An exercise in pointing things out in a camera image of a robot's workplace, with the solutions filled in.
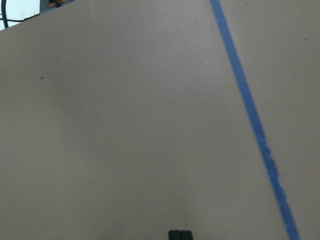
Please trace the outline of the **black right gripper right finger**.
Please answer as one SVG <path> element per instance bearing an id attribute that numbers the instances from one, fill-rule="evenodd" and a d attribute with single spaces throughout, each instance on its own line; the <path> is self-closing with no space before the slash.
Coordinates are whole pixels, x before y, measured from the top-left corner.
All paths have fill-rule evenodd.
<path id="1" fill-rule="evenodd" d="M 193 240 L 193 234 L 190 230 L 181 230 L 180 238 L 181 240 Z"/>

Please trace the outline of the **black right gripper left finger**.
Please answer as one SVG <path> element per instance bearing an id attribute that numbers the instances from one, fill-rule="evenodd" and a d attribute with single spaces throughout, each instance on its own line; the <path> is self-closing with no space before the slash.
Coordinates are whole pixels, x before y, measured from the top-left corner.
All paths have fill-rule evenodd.
<path id="1" fill-rule="evenodd" d="M 180 230 L 170 230 L 168 232 L 169 240 L 181 240 L 181 231 Z"/>

